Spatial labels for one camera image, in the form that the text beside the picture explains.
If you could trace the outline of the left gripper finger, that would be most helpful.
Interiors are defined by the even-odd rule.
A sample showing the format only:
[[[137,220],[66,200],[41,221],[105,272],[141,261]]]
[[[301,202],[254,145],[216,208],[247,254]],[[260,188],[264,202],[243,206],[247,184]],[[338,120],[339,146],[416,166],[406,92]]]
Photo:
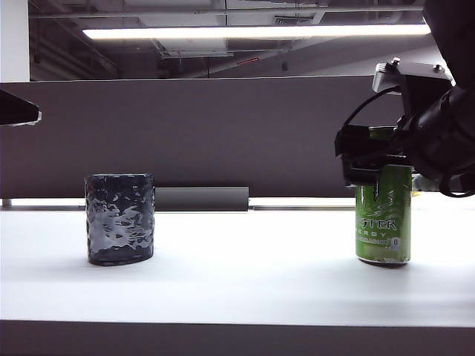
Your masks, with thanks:
[[[1,90],[1,126],[35,125],[42,120],[40,108],[5,90]]]

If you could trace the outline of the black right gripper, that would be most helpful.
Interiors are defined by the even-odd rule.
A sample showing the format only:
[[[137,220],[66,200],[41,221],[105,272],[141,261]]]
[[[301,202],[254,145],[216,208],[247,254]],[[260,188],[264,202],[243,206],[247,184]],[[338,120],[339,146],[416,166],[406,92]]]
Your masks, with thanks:
[[[373,187],[377,199],[383,170],[396,168],[411,182],[411,166],[435,182],[473,172],[474,83],[450,86],[429,79],[412,88],[402,83],[405,118],[395,126],[344,125],[335,137],[345,185]]]

